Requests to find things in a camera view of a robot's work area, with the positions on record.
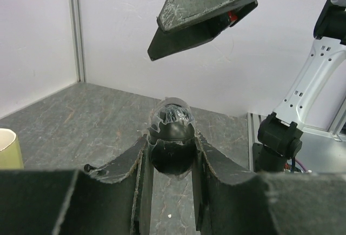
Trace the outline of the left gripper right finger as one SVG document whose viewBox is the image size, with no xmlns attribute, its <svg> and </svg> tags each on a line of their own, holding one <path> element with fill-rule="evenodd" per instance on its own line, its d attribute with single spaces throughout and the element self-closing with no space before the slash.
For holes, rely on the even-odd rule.
<svg viewBox="0 0 346 235">
<path fill-rule="evenodd" d="M 345 174 L 252 172 L 198 132 L 192 165 L 201 234 L 345 234 Z"/>
</svg>

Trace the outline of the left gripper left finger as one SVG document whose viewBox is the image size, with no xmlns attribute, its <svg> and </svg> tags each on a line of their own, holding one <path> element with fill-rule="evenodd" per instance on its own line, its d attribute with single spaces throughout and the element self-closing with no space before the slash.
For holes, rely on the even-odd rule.
<svg viewBox="0 0 346 235">
<path fill-rule="evenodd" d="M 1 234 L 149 234 L 147 139 L 89 173 L 1 171 Z"/>
</svg>

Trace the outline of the black charging case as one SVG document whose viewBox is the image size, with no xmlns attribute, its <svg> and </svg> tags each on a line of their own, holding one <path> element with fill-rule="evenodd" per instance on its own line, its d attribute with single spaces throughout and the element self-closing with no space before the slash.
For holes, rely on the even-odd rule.
<svg viewBox="0 0 346 235">
<path fill-rule="evenodd" d="M 148 156 L 154 168 L 184 178 L 196 153 L 196 123 L 190 106 L 177 97 L 166 97 L 155 107 L 148 128 Z"/>
</svg>

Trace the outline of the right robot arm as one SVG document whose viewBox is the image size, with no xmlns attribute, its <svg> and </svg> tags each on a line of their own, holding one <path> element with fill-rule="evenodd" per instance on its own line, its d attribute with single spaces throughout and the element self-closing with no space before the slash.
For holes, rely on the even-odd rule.
<svg viewBox="0 0 346 235">
<path fill-rule="evenodd" d="M 257 0 L 166 0 L 148 55 L 155 61 L 203 45 L 235 26 Z M 345 60 L 345 0 L 327 0 L 314 27 L 314 41 L 288 93 L 260 123 L 249 159 L 254 171 L 283 171 L 295 165 L 308 112 L 326 82 Z"/>
</svg>

